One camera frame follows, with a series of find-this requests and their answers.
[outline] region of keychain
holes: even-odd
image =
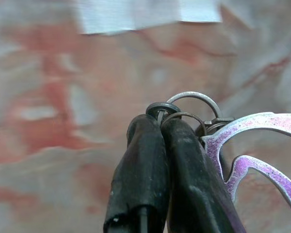
[[[204,101],[215,119],[203,121],[173,104],[187,97]],[[195,132],[182,116],[200,123]],[[291,136],[291,114],[257,113],[235,120],[223,117],[211,98],[192,91],[149,105],[128,128],[128,149],[114,173],[104,232],[162,233],[168,213],[171,233],[245,233],[233,201],[249,168],[274,183],[291,206],[291,180],[252,156],[236,157],[224,180],[228,166],[222,145],[254,129]]]

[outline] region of key ring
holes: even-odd
[[[161,124],[161,127],[163,127],[163,125],[168,120],[170,120],[172,118],[175,118],[175,117],[179,117],[179,116],[187,116],[187,117],[192,117],[192,118],[196,119],[200,123],[200,125],[201,125],[201,127],[202,127],[202,129],[204,131],[204,134],[205,135],[207,134],[207,129],[206,129],[206,126],[205,126],[203,120],[201,118],[199,118],[198,116],[196,116],[196,115],[194,115],[192,113],[187,113],[187,112],[178,112],[178,113],[173,113],[173,114],[169,115],[166,119],[164,119],[164,121]]]
[[[220,110],[219,106],[216,104],[216,102],[213,99],[211,99],[209,96],[206,96],[206,95],[199,93],[199,92],[195,92],[195,91],[181,92],[179,94],[174,95],[169,100],[167,100],[167,103],[173,103],[176,100],[179,100],[182,98],[188,98],[188,97],[202,100],[213,110],[213,113],[216,116],[216,118],[222,117],[221,110]],[[160,125],[162,123],[163,115],[164,115],[163,111],[160,111],[158,118],[157,118],[157,121]]]

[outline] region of black ring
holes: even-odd
[[[175,117],[179,117],[179,116],[187,116],[187,117],[192,117],[195,120],[197,120],[199,122],[199,124],[201,125],[203,131],[204,131],[204,136],[207,135],[207,129],[205,126],[205,123],[203,122],[203,120],[201,118],[199,118],[198,116],[192,114],[192,113],[187,113],[187,112],[178,112],[178,113],[173,113],[171,115],[169,115],[161,124],[161,127],[163,126],[164,123],[166,123],[168,120],[175,118]]]
[[[181,112],[181,110],[172,103],[155,102],[147,107],[145,113],[157,119],[160,111],[167,112],[169,115]]]

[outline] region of red and white marble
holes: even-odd
[[[67,0],[0,0],[0,233],[99,233],[131,119],[186,90],[226,116],[291,112],[291,0],[221,3],[222,23],[81,35]],[[204,119],[197,100],[178,102]],[[224,146],[291,178],[291,138]],[[236,208],[248,233],[291,233],[291,209],[252,172]]]

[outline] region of purple metal keychain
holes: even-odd
[[[237,119],[219,129],[213,135],[203,136],[201,139],[205,143],[206,153],[214,162],[222,179],[224,178],[219,161],[219,152],[222,145],[238,133],[254,129],[267,129],[291,136],[291,114],[257,113]],[[233,201],[235,200],[237,187],[249,168],[267,177],[291,206],[291,180],[268,163],[248,155],[241,155],[234,159],[232,171],[225,182]]]

